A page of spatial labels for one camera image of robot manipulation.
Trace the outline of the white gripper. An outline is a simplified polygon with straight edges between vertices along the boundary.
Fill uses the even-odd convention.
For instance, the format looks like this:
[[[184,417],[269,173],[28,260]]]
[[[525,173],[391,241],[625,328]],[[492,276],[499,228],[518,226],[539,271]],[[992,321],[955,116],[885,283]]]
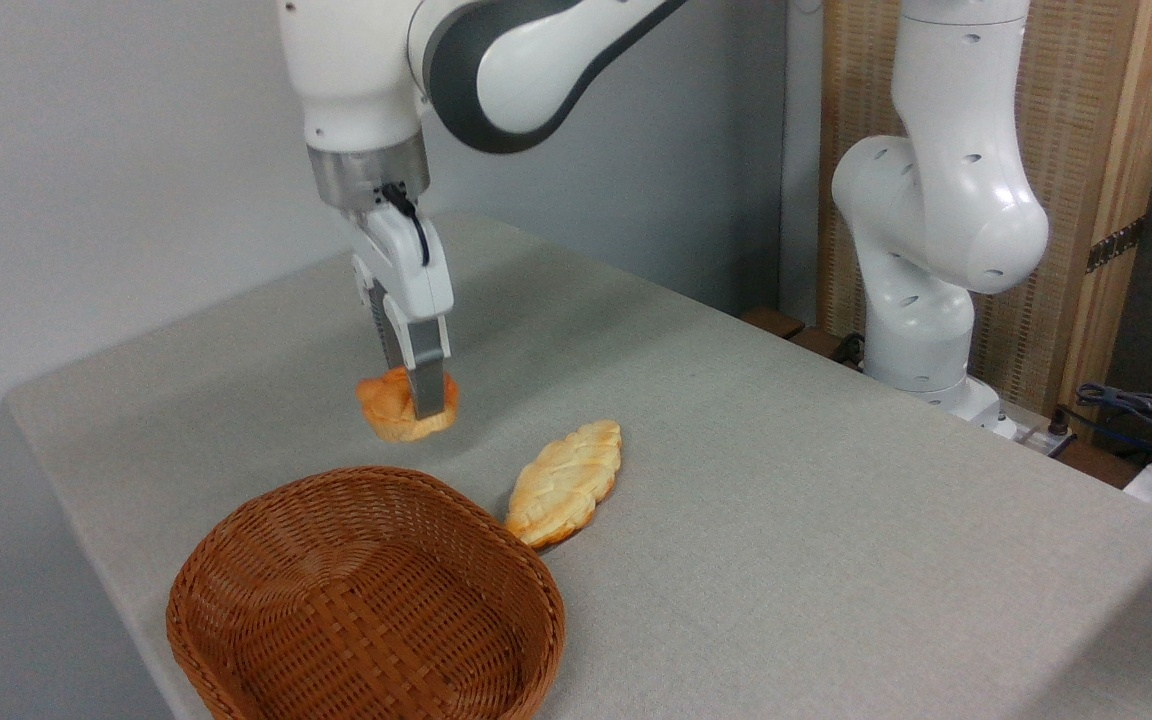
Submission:
[[[450,355],[444,314],[454,296],[433,220],[382,205],[353,217],[353,223],[358,296],[372,314],[385,361],[406,369],[417,419],[444,414],[444,361]]]

